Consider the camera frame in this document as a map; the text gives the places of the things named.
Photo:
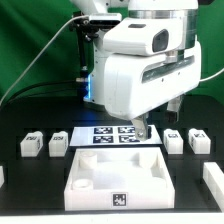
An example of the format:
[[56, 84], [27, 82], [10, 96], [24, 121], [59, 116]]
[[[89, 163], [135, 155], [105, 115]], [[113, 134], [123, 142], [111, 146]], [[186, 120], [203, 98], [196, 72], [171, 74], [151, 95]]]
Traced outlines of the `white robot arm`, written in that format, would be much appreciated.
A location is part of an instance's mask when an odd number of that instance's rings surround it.
[[70, 0], [87, 17], [94, 69], [86, 100], [129, 120], [149, 136], [147, 113], [163, 104], [178, 115], [182, 96], [198, 86], [198, 0]]

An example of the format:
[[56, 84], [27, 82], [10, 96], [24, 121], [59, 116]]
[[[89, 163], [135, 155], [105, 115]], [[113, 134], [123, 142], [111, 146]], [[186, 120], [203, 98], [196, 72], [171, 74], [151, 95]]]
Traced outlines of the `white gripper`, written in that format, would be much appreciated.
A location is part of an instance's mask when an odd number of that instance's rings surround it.
[[184, 96], [198, 86], [201, 76], [201, 46], [197, 42], [184, 52], [184, 59], [165, 63], [164, 53], [150, 57], [112, 54], [104, 71], [104, 105], [113, 117], [131, 120], [135, 136], [148, 139], [147, 114], [166, 102], [169, 123], [179, 120]]

